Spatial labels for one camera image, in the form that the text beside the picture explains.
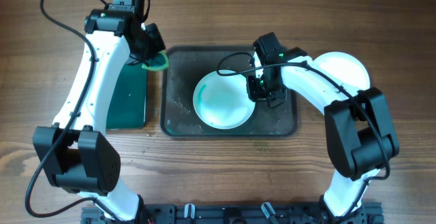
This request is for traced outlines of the green yellow sponge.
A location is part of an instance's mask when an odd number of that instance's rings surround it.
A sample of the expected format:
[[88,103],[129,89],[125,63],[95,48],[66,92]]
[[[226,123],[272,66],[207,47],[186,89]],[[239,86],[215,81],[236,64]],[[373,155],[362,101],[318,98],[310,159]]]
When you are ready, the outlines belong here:
[[141,68],[147,71],[163,71],[169,68],[169,58],[164,50],[159,51],[155,57],[143,63]]

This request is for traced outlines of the white plate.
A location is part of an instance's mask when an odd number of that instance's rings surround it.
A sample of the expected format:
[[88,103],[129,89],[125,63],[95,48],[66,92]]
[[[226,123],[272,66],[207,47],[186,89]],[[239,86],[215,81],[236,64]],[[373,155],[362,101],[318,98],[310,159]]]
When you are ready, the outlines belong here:
[[367,90],[371,86],[365,66],[355,57],[344,52],[327,52],[318,56],[314,63],[340,81]]
[[228,69],[206,74],[197,83],[192,102],[200,120],[215,129],[239,127],[255,110],[255,102],[247,94],[246,77]]

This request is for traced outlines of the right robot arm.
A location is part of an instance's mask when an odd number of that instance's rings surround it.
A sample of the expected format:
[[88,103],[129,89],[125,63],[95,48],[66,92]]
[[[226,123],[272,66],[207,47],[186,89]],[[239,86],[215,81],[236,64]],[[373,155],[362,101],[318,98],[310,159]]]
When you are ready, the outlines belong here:
[[361,209],[369,184],[390,176],[390,160],[399,153],[385,95],[371,86],[366,67],[350,54],[312,58],[298,47],[282,46],[274,33],[259,37],[253,48],[250,100],[270,102],[293,90],[323,114],[334,174],[321,205],[331,221],[350,219]]

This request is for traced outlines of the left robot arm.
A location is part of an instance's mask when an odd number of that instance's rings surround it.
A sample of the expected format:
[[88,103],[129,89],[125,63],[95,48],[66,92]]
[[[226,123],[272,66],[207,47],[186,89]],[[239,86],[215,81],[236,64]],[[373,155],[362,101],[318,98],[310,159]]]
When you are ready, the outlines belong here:
[[106,121],[124,66],[169,66],[157,25],[146,23],[150,7],[151,0],[112,0],[85,18],[79,35],[84,52],[69,95],[51,126],[33,134],[36,173],[79,202],[93,202],[108,223],[144,222],[143,199],[121,180],[121,158],[106,139]]

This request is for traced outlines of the dark brown serving tray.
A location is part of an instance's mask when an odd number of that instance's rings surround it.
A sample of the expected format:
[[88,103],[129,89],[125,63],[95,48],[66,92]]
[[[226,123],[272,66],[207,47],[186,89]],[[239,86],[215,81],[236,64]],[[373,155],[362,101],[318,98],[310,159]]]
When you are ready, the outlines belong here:
[[161,130],[169,137],[182,139],[286,138],[298,130],[297,94],[287,91],[285,103],[271,109],[267,103],[255,106],[247,122],[234,129],[216,129],[204,123],[193,106],[197,83],[216,72],[218,62],[234,52],[254,53],[251,46],[175,46],[167,51],[169,68],[163,73]]

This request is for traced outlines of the dark green water tray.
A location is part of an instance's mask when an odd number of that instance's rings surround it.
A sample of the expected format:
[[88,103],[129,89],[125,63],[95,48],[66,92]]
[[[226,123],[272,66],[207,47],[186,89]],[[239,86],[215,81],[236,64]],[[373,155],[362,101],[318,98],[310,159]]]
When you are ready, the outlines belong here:
[[146,122],[147,70],[124,65],[108,110],[106,129],[141,129]]

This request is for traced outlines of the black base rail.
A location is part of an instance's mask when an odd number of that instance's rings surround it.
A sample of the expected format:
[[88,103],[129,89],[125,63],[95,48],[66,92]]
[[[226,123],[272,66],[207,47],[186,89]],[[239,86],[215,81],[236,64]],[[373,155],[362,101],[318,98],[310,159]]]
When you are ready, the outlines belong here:
[[[300,202],[288,205],[221,205],[221,206],[175,206],[174,204],[146,205],[145,214],[138,223],[339,223],[330,217],[326,209],[317,202]],[[367,202],[351,213],[351,217],[340,223],[382,224],[382,205]],[[106,218],[97,207],[82,209],[80,223],[117,223]]]

